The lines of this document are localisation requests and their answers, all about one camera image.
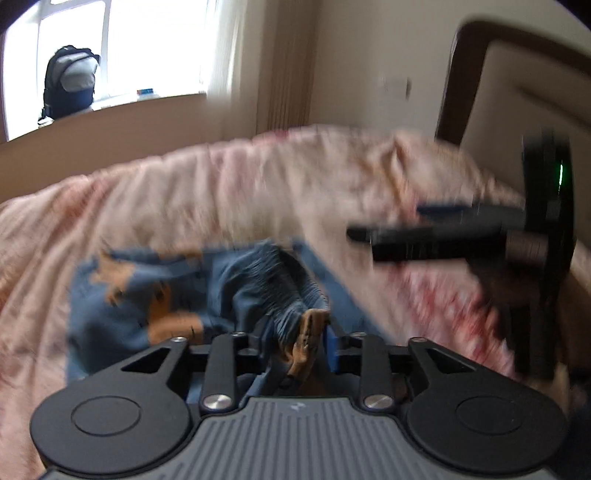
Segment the navy and grey backpack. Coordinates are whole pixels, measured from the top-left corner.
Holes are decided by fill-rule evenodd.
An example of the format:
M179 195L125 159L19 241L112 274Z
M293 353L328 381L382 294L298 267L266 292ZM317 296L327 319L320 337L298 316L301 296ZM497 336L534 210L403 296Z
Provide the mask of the navy and grey backpack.
M101 57L89 48L59 48L47 64L38 124L87 110L93 103L100 62Z

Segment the pink floral bed quilt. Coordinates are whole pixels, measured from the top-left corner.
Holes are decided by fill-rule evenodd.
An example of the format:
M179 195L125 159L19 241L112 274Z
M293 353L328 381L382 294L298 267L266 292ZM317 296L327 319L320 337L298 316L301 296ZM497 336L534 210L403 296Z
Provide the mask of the pink floral bed quilt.
M467 260L377 263L346 237L362 225L438 225L420 204L519 207L525 198L462 151L420 136L304 128L199 145L73 177L1 207L1 475L5 479L561 479L568 471L565 389L522 378L497 334L481 269ZM304 314L290 353L293 394L239 397L195 433L187 477L47 477L30 435L37 407L66 380L70 288L107 251L194 256L303 241L373 319L384 342L431 340L553 400L567 421L559 450L530 473L453 470L411 443L401 420L356 406L360 379L334 374L327 311Z

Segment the small blue box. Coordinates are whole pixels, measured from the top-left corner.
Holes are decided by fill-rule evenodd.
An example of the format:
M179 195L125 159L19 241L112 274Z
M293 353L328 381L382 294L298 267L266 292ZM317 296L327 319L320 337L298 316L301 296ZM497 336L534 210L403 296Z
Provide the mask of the small blue box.
M158 98L158 95L154 92L152 88L138 89L136 91L136 95L138 101Z

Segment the beige window curtain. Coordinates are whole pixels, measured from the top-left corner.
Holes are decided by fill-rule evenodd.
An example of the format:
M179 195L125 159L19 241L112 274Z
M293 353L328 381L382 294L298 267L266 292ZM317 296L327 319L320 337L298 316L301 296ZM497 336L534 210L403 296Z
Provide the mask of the beige window curtain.
M308 123L320 1L218 1L206 104L215 137Z

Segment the blue patterned child pants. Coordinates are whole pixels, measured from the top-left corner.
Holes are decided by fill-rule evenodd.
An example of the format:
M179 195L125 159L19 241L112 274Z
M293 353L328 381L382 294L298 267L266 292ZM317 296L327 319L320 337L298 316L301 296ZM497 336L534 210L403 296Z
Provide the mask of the blue patterned child pants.
M263 241L197 255L102 252L81 263L70 288L66 380L95 374L172 337L193 345L242 331L260 335L271 358L243 374L239 397L293 394L290 353L310 310L327 311L346 333L379 334L311 247Z

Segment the white wall socket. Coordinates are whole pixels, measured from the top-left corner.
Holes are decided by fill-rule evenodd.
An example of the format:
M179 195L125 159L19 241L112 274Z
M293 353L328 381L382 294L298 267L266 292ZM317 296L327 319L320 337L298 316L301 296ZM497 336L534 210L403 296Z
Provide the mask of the white wall socket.
M410 77L382 77L379 80L379 91L387 98L408 101L412 92Z

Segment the dark wooden headboard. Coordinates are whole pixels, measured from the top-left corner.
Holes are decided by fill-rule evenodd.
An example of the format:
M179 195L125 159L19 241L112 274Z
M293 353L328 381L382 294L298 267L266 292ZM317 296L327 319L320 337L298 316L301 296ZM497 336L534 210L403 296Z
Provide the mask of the dark wooden headboard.
M522 192L522 140L549 129L570 140L578 238L571 270L589 285L590 56L509 24L465 22L452 48L437 139Z

